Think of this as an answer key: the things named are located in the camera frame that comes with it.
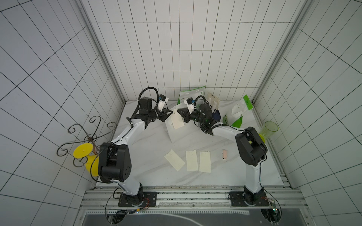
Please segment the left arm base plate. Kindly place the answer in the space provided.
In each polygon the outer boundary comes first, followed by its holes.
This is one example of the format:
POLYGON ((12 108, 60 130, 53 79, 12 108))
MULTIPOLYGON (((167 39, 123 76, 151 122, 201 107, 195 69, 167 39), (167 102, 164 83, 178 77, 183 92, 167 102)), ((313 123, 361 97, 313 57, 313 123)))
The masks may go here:
POLYGON ((145 208, 155 207, 157 192, 143 192, 135 196, 122 194, 119 198, 118 207, 145 208))

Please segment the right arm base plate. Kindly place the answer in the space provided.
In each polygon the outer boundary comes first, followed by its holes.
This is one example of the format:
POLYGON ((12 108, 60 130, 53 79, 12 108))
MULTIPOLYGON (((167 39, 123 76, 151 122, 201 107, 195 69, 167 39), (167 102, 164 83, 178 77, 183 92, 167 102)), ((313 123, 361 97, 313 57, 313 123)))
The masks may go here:
POLYGON ((265 199, 266 193, 229 192, 228 199, 232 207, 269 207, 269 201, 265 199))

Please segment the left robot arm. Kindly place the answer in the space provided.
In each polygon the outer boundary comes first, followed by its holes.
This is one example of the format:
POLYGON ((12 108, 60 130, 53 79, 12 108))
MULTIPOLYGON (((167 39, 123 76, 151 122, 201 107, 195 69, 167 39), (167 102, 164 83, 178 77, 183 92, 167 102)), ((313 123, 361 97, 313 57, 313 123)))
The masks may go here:
POLYGON ((149 124, 156 120, 164 122, 171 116, 173 111, 164 107, 167 101, 168 98, 160 95, 155 87, 140 92, 134 113, 126 118, 129 125, 114 140, 100 146, 97 160, 101 182, 116 183, 125 195, 143 199, 141 183, 131 177, 130 148, 149 124))

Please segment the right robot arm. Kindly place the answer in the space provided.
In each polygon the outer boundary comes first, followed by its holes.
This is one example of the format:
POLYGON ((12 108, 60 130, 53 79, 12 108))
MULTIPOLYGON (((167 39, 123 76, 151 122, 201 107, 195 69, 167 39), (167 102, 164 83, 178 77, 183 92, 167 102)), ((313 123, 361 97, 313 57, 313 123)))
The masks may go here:
POLYGON ((265 196, 261 184, 261 164, 267 160, 267 146, 253 127, 246 129, 236 128, 221 122, 221 114, 212 111, 206 98, 202 95, 195 100, 186 100, 186 108, 177 109, 185 123, 194 121, 204 134, 224 137, 236 141, 239 156, 246 164, 246 182, 242 200, 247 206, 256 206, 257 202, 265 196))

